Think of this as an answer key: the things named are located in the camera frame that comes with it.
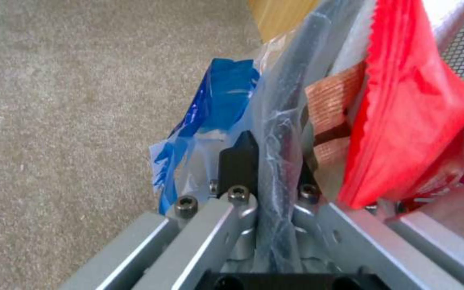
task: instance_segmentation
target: wooden surface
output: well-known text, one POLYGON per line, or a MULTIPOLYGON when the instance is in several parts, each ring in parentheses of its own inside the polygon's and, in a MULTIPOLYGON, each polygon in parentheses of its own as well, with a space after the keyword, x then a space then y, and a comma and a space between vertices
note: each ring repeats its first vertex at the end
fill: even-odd
POLYGON ((320 0, 248 0, 263 42, 290 31, 320 0))

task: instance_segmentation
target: red plastic bag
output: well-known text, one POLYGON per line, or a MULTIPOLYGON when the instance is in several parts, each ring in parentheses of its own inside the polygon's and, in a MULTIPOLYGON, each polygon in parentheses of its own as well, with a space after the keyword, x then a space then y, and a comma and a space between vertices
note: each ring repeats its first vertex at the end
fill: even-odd
POLYGON ((458 182, 464 82, 441 60, 420 0, 378 0, 366 94, 339 200, 359 208, 458 182))

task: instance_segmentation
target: blue plastic bag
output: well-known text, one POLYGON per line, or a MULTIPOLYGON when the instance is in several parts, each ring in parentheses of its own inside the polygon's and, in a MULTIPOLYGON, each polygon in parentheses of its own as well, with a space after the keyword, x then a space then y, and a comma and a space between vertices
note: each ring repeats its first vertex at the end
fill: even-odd
POLYGON ((196 150, 206 152, 202 157, 206 160, 204 168, 192 171, 195 174, 204 172, 208 186, 209 179, 215 175, 210 172, 216 171, 216 157, 223 147, 220 136, 241 118, 258 79, 253 60, 212 60, 182 121, 168 139, 150 147, 153 190, 160 193, 161 214, 166 213, 178 197, 175 170, 184 156, 192 160, 197 159, 191 158, 196 150))

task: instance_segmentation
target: hex socket screw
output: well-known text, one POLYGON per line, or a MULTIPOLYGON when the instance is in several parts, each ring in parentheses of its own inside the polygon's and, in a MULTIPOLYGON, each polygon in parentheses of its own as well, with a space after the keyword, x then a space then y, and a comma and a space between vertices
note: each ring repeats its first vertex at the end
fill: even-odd
POLYGON ((198 200, 194 196, 180 196, 175 203, 175 214, 184 219, 192 218, 198 212, 198 200))
POLYGON ((211 179, 209 182, 209 192, 210 192, 210 197, 212 198, 217 198, 218 196, 218 180, 217 179, 211 179))
POLYGON ((320 194, 320 189, 313 184, 302 184, 298 189, 298 199, 309 204, 318 203, 320 194))
POLYGON ((250 198, 250 190, 243 185, 233 185, 227 191, 228 201, 233 203, 247 203, 250 198))

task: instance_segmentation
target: gray carpet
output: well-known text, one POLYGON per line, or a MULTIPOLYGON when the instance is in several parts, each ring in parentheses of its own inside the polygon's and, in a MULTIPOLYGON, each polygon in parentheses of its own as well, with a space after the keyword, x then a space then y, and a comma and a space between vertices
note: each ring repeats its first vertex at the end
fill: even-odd
POLYGON ((246 0, 0 0, 0 288, 57 287, 155 210, 148 146, 259 43, 246 0))

